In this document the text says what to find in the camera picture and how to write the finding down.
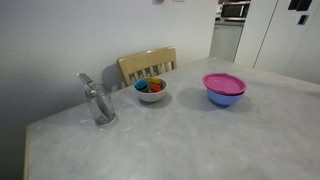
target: microwave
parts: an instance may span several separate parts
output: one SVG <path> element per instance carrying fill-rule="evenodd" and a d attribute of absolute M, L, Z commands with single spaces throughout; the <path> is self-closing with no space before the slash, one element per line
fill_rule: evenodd
<path fill-rule="evenodd" d="M 245 21 L 249 11 L 250 1 L 224 2 L 221 19 L 227 21 Z"/>

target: kitchen counter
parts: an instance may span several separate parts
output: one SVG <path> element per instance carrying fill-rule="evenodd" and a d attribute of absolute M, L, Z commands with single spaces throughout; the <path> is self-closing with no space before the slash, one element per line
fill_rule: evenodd
<path fill-rule="evenodd" d="M 245 23 L 245 22 L 216 20 L 214 24 L 217 24 L 217 25 L 225 25 L 225 26 L 244 26 L 244 23 Z"/>
<path fill-rule="evenodd" d="M 202 77 L 248 84 L 224 107 Z M 318 180 L 320 86 L 205 58 L 161 75 L 168 94 L 144 103 L 133 87 L 111 94 L 117 120 L 96 126 L 87 104 L 28 126 L 29 180 Z"/>

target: glass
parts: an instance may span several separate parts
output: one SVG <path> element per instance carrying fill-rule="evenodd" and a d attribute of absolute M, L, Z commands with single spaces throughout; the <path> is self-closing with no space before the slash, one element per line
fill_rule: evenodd
<path fill-rule="evenodd" d="M 87 103 L 96 124 L 109 124 L 115 118 L 109 90 L 103 84 L 94 85 L 95 91 L 85 91 Z"/>

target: pink lid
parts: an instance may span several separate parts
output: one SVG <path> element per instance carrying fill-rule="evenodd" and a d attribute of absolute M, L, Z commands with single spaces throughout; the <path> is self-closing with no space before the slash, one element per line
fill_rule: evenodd
<path fill-rule="evenodd" d="M 247 89 L 244 81 L 227 73 L 207 74 L 202 81 L 208 89 L 219 94 L 236 95 Z"/>

